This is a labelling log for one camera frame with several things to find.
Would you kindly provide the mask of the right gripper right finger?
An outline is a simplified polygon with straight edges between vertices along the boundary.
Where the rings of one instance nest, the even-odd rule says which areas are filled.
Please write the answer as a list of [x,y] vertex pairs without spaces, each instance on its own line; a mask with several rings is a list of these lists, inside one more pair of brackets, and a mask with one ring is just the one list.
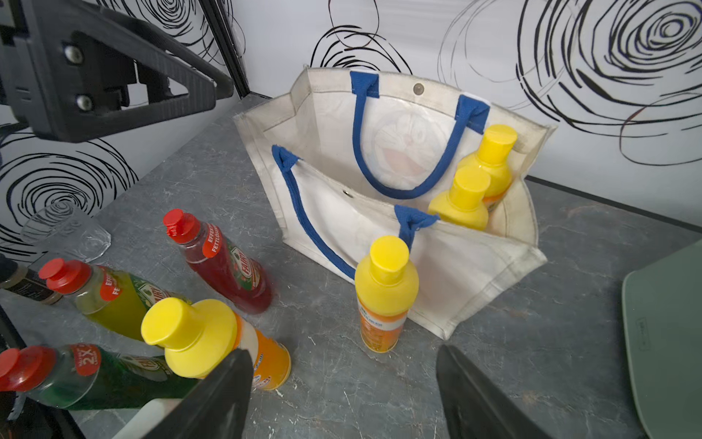
[[456,347],[438,350],[436,378],[449,437],[548,437]]

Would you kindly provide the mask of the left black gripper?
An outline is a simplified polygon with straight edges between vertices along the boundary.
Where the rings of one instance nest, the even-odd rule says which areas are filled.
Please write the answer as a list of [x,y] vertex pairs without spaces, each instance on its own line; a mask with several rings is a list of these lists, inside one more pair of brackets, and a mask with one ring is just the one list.
[[146,21],[85,1],[1,2],[1,104],[41,139],[160,124],[234,91],[228,74]]

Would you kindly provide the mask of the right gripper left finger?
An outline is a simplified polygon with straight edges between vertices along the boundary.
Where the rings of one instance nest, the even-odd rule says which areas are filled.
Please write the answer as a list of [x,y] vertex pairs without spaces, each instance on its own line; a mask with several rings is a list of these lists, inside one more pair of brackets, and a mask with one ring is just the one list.
[[235,349],[147,438],[241,438],[252,395],[250,353]]

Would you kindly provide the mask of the orange soap bottle front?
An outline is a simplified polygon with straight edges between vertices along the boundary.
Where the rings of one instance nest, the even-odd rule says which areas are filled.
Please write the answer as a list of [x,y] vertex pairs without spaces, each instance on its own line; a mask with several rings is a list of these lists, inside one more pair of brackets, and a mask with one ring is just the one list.
[[489,213],[484,195],[490,183],[490,175],[481,168],[463,166],[455,172],[451,188],[430,202],[428,213],[468,229],[485,230]]

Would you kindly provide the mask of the white canvas bag blue handles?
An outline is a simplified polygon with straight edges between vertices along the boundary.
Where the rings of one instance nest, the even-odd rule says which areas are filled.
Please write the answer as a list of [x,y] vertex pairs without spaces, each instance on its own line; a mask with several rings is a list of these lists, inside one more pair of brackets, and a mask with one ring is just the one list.
[[[376,239],[409,246],[420,279],[409,318],[438,338],[546,263],[526,173],[552,128],[441,82],[308,69],[289,93],[234,119],[290,247],[346,280]],[[492,126],[517,132],[512,183],[485,230],[431,217]]]

